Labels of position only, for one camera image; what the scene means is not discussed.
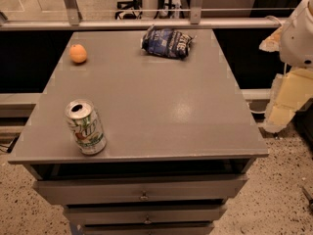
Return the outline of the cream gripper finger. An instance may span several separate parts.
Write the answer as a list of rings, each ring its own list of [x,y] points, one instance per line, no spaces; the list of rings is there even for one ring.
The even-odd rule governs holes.
[[[265,38],[259,45],[259,49],[265,52],[279,52],[282,28],[277,28],[271,35]]]

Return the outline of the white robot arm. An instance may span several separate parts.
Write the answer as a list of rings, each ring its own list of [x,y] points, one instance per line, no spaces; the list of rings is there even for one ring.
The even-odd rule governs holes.
[[[263,128],[277,133],[287,127],[295,113],[313,97],[313,1],[302,0],[288,19],[259,49],[278,51],[290,71],[277,74],[270,90]]]

